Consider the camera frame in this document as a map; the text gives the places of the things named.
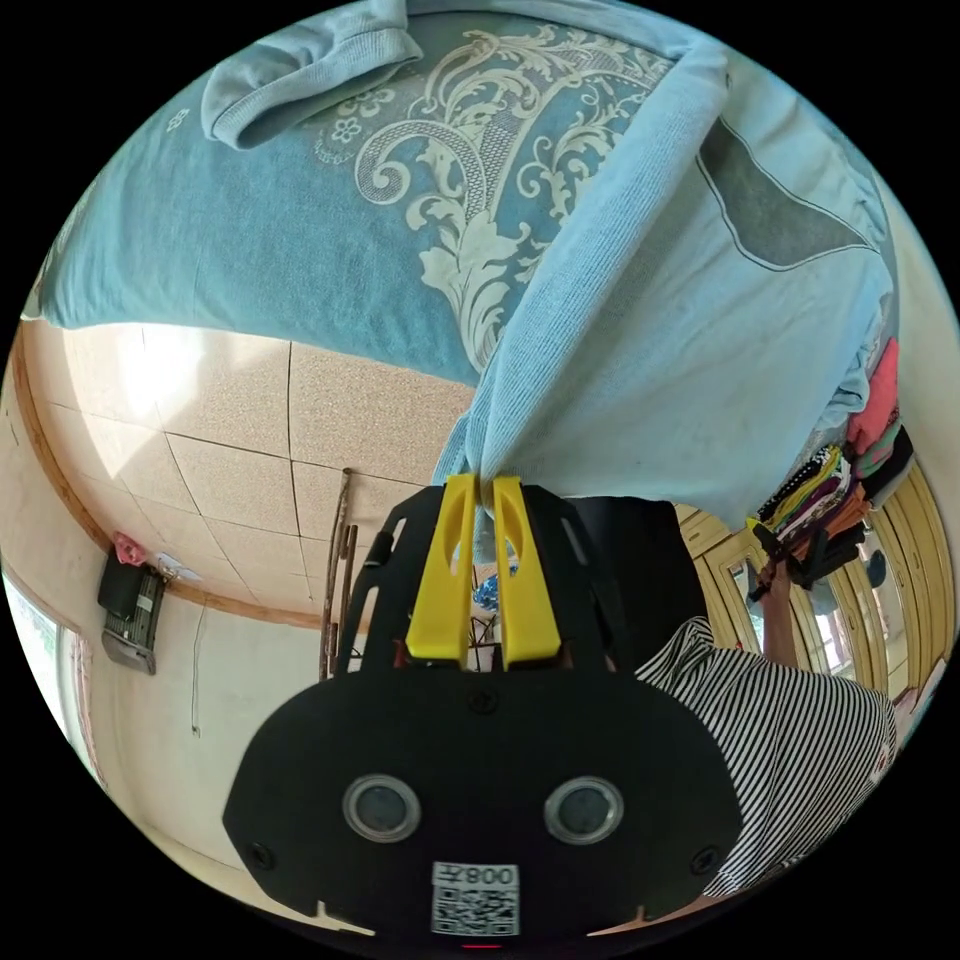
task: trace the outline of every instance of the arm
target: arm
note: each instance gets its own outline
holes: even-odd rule
[[[760,575],[763,582],[770,583],[770,590],[763,595],[763,655],[783,667],[799,669],[797,648],[793,642],[793,618],[790,614],[790,578],[787,565],[777,564],[772,573],[769,568]]]

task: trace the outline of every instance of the cable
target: cable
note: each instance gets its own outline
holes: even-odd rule
[[[200,631],[206,613],[207,605],[204,604],[200,609],[197,633],[193,638],[193,691],[190,697],[190,730],[198,740],[200,739]]]

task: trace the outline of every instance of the hand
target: hand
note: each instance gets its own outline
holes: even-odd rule
[[[790,575],[787,573],[787,564],[781,561],[778,564],[768,563],[760,572],[759,581],[769,587],[761,602],[773,606],[781,606],[790,602]]]

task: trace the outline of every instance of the clothes pile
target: clothes pile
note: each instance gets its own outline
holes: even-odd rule
[[[870,378],[864,410],[850,418],[843,447],[818,450],[747,518],[771,559],[789,557],[792,578],[807,589],[856,559],[866,535],[864,518],[913,466],[913,444],[897,400],[898,356],[891,338]]]

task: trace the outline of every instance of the label sticker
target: label sticker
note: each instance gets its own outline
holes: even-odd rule
[[[458,937],[518,936],[516,865],[434,863],[431,930]]]

